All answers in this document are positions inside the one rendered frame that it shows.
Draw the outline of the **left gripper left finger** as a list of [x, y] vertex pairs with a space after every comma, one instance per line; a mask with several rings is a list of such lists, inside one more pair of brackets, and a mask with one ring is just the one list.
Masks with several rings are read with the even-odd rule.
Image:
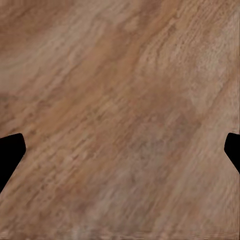
[[0, 138], [0, 193], [26, 152], [21, 133]]

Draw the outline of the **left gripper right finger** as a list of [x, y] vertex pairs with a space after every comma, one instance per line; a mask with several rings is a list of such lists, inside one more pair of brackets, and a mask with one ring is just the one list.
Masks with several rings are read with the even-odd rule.
[[240, 173], [240, 135], [229, 133], [227, 135], [224, 151]]

